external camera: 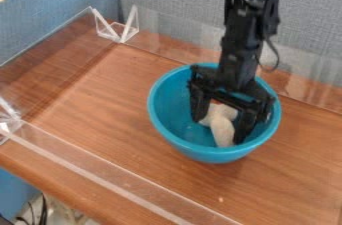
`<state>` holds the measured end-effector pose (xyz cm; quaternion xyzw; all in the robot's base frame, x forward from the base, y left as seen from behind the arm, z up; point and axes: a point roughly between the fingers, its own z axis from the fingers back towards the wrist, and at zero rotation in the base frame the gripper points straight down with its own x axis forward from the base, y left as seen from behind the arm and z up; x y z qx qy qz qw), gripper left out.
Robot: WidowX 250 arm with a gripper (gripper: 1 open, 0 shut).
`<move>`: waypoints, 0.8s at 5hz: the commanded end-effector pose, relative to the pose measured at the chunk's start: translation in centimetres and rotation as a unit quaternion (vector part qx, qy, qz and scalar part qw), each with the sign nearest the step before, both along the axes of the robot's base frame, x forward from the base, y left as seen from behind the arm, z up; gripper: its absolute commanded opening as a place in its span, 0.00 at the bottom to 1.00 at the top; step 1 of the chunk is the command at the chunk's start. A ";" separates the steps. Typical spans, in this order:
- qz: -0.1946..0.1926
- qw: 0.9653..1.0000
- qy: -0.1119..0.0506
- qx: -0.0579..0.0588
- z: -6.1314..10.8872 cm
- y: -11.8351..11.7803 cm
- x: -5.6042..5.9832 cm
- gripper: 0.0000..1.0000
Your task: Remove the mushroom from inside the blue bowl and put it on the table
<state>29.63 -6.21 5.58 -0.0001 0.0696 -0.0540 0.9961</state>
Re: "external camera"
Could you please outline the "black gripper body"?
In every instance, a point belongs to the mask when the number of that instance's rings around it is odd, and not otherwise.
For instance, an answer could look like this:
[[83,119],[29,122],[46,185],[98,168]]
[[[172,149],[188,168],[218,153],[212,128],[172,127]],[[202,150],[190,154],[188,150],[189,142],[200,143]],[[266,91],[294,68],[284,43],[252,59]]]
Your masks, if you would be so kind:
[[240,106],[258,105],[261,121],[269,117],[276,98],[257,81],[262,47],[248,49],[222,49],[220,63],[216,67],[196,64],[190,67],[190,86],[198,86],[210,93],[212,100],[238,109]]

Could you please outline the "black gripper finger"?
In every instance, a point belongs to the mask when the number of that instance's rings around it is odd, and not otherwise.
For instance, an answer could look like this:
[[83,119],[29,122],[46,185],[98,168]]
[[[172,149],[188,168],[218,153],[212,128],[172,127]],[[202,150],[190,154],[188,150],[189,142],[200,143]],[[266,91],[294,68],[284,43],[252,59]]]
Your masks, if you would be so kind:
[[257,123],[261,121],[261,108],[258,105],[238,107],[238,121],[236,122],[234,144],[240,145],[245,142]]
[[192,117],[196,122],[200,122],[208,115],[210,107],[212,96],[198,86],[190,86],[190,107]]

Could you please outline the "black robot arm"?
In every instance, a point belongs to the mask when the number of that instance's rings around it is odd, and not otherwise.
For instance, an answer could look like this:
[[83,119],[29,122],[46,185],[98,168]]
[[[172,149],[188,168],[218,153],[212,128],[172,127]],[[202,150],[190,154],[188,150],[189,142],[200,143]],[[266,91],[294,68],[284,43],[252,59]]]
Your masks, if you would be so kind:
[[221,101],[242,112],[233,141],[241,143],[260,121],[268,119],[276,98],[256,79],[261,52],[280,25],[280,0],[225,0],[225,35],[216,69],[194,65],[189,82],[192,116],[205,117],[210,102]]

